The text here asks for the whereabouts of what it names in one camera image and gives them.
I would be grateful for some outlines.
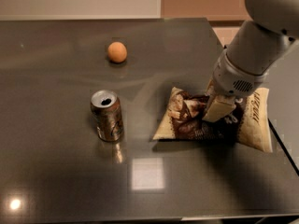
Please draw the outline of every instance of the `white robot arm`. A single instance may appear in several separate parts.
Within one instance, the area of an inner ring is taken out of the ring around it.
[[[217,94],[246,97],[263,83],[267,70],[299,38],[299,0],[245,0],[245,21],[216,62]]]

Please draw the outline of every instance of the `black table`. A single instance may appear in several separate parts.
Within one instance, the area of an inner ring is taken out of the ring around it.
[[[206,88],[222,51],[206,19],[2,21],[0,37],[1,223],[299,213],[299,178],[279,144],[265,154],[151,140],[173,86]],[[112,41],[126,45],[126,64],[107,59]],[[125,133],[113,145],[90,111],[105,89],[121,99]]]

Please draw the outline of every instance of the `silver can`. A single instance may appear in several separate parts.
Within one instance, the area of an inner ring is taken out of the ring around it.
[[[123,133],[121,102],[113,91],[96,92],[91,99],[91,111],[97,122],[97,132],[105,141],[116,141]]]

